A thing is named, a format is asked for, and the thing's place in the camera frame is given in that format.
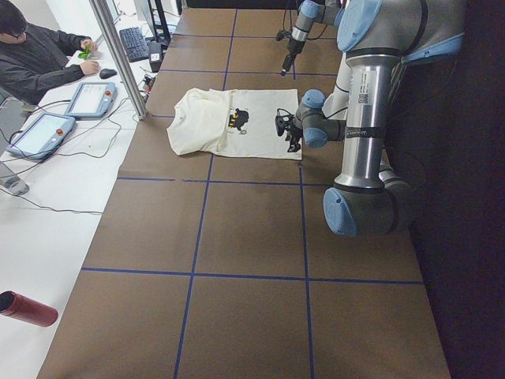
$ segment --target computer mouse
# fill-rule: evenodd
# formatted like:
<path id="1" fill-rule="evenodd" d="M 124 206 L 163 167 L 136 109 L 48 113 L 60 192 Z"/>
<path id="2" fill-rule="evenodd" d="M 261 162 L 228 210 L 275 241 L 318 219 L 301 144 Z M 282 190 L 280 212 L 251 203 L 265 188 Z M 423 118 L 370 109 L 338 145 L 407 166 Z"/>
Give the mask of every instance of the computer mouse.
<path id="1" fill-rule="evenodd" d="M 100 71 L 100 79 L 107 79 L 108 77 L 113 77 L 116 73 L 118 73 L 115 69 L 102 69 Z"/>

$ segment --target red cylinder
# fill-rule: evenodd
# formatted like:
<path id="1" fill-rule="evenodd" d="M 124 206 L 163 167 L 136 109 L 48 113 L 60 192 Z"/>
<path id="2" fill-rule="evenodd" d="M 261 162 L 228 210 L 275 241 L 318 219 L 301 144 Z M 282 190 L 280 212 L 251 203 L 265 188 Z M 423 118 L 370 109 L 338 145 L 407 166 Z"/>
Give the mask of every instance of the red cylinder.
<path id="1" fill-rule="evenodd" d="M 12 291 L 0 294 L 0 314 L 44 327 L 52 325 L 58 319 L 55 308 Z"/>

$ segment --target brown table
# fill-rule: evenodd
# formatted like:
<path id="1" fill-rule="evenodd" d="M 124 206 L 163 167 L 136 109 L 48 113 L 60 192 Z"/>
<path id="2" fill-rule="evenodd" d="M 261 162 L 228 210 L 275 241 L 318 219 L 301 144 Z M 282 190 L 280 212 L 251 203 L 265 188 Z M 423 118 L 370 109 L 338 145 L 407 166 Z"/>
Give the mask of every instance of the brown table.
<path id="1" fill-rule="evenodd" d="M 301 163 L 170 149 L 191 88 L 331 93 L 335 30 L 280 77 L 282 15 L 185 9 L 40 379 L 449 378 L 408 234 L 327 228 L 341 143 Z"/>

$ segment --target white desk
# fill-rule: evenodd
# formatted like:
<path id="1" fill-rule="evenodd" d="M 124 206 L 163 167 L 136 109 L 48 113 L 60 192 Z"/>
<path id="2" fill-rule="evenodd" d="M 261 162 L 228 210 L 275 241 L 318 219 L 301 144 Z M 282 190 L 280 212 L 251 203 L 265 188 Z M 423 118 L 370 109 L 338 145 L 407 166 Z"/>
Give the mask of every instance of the white desk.
<path id="1" fill-rule="evenodd" d="M 123 17 L 118 29 L 138 24 L 136 19 Z M 82 62 L 76 58 L 69 64 Z M 101 68 L 115 69 L 114 61 L 102 42 L 97 60 Z M 133 75 L 140 83 L 150 71 L 147 60 L 132 65 Z M 101 81 L 98 74 L 81 81 Z M 76 82 L 50 90 L 40 105 L 57 100 L 71 99 Z M 118 92 L 113 109 L 128 97 L 119 74 L 107 79 L 113 81 Z M 48 111 L 62 114 L 68 103 L 49 106 Z M 137 116 L 127 100 L 111 119 L 94 127 L 99 120 L 78 121 L 57 154 L 86 152 L 101 156 L 117 134 L 116 141 L 103 158 L 86 155 L 53 156 L 48 161 L 20 176 L 30 185 L 26 197 L 35 203 L 56 209 L 102 212 L 110 196 L 133 133 Z M 4 153 L 1 160 L 14 157 Z M 14 172 L 20 172 L 34 163 L 24 159 L 7 162 Z M 60 317 L 48 328 L 40 328 L 9 317 L 0 317 L 0 373 L 2 377 L 33 379 L 37 376 L 58 327 L 65 305 L 82 262 L 88 252 L 100 215 L 76 214 L 42 210 L 20 198 L 0 193 L 0 235 L 2 263 L 0 292 L 14 291 L 39 302 L 53 306 Z"/>

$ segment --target keyboard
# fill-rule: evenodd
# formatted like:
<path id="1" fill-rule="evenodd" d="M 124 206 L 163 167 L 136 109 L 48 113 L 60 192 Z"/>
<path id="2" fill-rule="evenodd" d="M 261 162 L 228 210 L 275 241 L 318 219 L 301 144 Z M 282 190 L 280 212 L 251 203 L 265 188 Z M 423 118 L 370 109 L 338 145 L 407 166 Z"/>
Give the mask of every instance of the keyboard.
<path id="1" fill-rule="evenodd" d="M 121 43 L 126 51 L 128 62 L 141 61 L 149 58 L 148 44 L 140 28 L 126 28 L 119 31 Z"/>

